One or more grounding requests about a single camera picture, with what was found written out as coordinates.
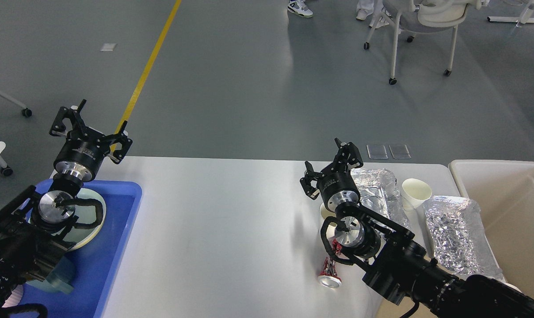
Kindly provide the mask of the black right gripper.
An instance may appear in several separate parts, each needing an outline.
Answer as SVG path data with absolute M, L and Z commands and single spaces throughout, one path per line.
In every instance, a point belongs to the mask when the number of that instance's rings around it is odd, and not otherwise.
M 336 212 L 341 204 L 359 205 L 360 193 L 351 176 L 351 169 L 364 165 L 358 147 L 334 139 L 338 152 L 331 163 L 331 171 L 316 172 L 309 161 L 304 161 L 306 170 L 300 179 L 304 193 L 313 201 L 322 196 L 328 211 Z

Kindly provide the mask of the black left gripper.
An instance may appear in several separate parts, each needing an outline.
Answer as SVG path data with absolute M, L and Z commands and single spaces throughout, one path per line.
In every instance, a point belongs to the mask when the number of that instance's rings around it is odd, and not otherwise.
M 86 103 L 87 100 L 83 99 L 75 108 L 61 107 L 49 130 L 49 135 L 66 139 L 53 168 L 61 175 L 71 175 L 82 182 L 95 179 L 105 157 L 120 164 L 133 143 L 125 133 L 128 121 L 124 121 L 118 132 L 112 135 L 106 136 L 94 129 L 95 137 L 89 140 L 87 126 L 81 116 Z

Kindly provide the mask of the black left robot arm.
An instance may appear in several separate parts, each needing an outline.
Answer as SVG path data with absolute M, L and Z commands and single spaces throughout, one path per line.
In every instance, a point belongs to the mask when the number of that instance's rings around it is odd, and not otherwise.
M 65 138 L 53 168 L 51 186 L 38 193 L 31 185 L 0 209 L 0 318 L 35 312 L 46 318 L 48 310 L 39 303 L 6 307 L 12 293 L 31 281 L 56 278 L 65 254 L 76 242 L 66 240 L 73 229 L 97 229 L 105 219 L 105 207 L 95 198 L 81 198 L 84 184 L 98 174 L 105 158 L 121 163 L 133 141 L 125 132 L 128 121 L 110 135 L 85 125 L 79 106 L 61 107 L 49 134 Z

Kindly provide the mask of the white paper cup under arm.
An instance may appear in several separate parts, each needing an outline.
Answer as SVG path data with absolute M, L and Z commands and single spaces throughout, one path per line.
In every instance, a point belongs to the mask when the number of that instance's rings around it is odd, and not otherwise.
M 322 220 L 325 220 L 327 217 L 335 217 L 336 214 L 332 211 L 329 211 L 326 209 L 324 203 L 320 205 L 320 213 Z M 326 237 L 330 239 L 330 241 L 335 239 L 335 229 L 336 229 L 336 223 L 331 222 L 326 230 Z

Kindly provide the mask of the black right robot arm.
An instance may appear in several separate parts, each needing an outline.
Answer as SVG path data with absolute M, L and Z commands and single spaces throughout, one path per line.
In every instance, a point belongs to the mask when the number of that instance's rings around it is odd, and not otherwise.
M 322 197 L 327 216 L 320 238 L 331 261 L 357 265 L 363 282 L 396 305 L 410 298 L 414 314 L 420 305 L 439 318 L 534 318 L 534 299 L 499 280 L 479 274 L 463 280 L 425 259 L 425 248 L 404 226 L 361 204 L 351 175 L 363 161 L 354 143 L 334 139 L 338 151 L 322 171 L 310 162 L 300 183 L 311 199 Z

